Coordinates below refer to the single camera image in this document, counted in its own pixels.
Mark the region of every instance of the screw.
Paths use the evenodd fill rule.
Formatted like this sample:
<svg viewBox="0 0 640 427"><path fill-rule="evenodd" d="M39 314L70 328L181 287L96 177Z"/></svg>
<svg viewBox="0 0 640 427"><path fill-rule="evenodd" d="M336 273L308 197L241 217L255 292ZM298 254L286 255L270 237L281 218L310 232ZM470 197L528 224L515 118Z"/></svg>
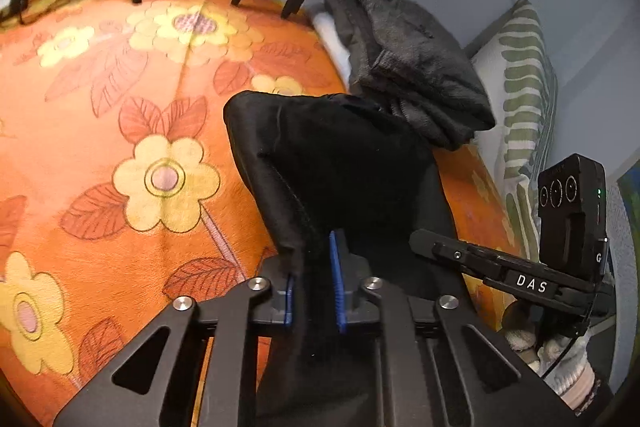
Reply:
<svg viewBox="0 0 640 427"><path fill-rule="evenodd" d="M174 299L174 308L179 312L188 310L193 306L193 299L186 295Z"/></svg>
<svg viewBox="0 0 640 427"><path fill-rule="evenodd" d="M382 279L380 277L368 277L362 284L367 290L379 290L382 288Z"/></svg>
<svg viewBox="0 0 640 427"><path fill-rule="evenodd" d="M438 304L441 308L446 310L455 310L458 307L458 304L460 304L460 301L458 301L458 299L453 295L443 295L438 300Z"/></svg>
<svg viewBox="0 0 640 427"><path fill-rule="evenodd" d="M265 288L268 288L271 283L269 282L268 279L265 279L264 277L254 277L253 279L249 279L246 284L254 292L257 292L260 290L264 290Z"/></svg>

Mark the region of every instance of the camera lens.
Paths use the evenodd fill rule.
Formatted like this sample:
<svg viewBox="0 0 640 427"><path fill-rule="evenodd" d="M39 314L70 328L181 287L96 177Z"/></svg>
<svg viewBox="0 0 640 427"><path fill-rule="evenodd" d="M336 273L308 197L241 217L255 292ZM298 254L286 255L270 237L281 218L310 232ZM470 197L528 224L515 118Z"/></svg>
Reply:
<svg viewBox="0 0 640 427"><path fill-rule="evenodd" d="M554 180L551 184L551 206L558 208L562 203L562 184L558 180Z"/></svg>
<svg viewBox="0 0 640 427"><path fill-rule="evenodd" d="M573 203L575 197L578 195L578 184L573 176L569 176L569 179L567 179L564 188L564 191L566 193L566 200L569 201L569 203Z"/></svg>
<svg viewBox="0 0 640 427"><path fill-rule="evenodd" d="M540 188L540 206L546 206L549 202L549 191L546 190L546 187Z"/></svg>

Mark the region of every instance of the floral bedsheet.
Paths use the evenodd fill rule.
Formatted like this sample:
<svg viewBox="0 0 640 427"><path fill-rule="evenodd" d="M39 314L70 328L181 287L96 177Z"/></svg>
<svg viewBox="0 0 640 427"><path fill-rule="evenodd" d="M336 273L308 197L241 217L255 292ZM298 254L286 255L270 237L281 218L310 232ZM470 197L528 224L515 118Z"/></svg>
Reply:
<svg viewBox="0 0 640 427"><path fill-rule="evenodd" d="M171 299L223 295L274 255L222 108L244 89L343 90L279 10L75 0L0 26L0 369L44 426ZM463 239L516 253L477 155L438 161ZM498 325L502 297L470 287Z"/></svg>

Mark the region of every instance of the striped pillow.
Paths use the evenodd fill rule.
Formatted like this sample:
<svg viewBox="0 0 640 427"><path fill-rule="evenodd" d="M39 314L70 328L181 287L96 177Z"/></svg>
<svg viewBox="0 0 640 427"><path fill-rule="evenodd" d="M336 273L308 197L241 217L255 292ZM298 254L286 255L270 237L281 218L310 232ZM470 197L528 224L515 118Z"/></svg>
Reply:
<svg viewBox="0 0 640 427"><path fill-rule="evenodd" d="M494 110L494 129L476 134L522 251L538 260L538 174L552 144L558 80L540 19L529 1L472 59Z"/></svg>

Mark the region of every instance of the black cloth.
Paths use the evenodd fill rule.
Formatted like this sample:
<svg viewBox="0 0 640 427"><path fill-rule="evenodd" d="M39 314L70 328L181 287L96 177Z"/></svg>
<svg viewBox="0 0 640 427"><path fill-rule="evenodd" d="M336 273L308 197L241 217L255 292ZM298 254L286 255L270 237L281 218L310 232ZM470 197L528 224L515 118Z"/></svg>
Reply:
<svg viewBox="0 0 640 427"><path fill-rule="evenodd" d="M456 39L409 0L324 0L350 51L350 89L455 150L495 126L482 82Z"/></svg>
<svg viewBox="0 0 640 427"><path fill-rule="evenodd" d="M412 254L415 228L456 237L426 140L405 121L348 95L242 92L224 118L236 165L294 278L293 324L271 344L259 427L375 425L372 340L337 331L328 251L350 250L409 295L468 299L462 277Z"/></svg>

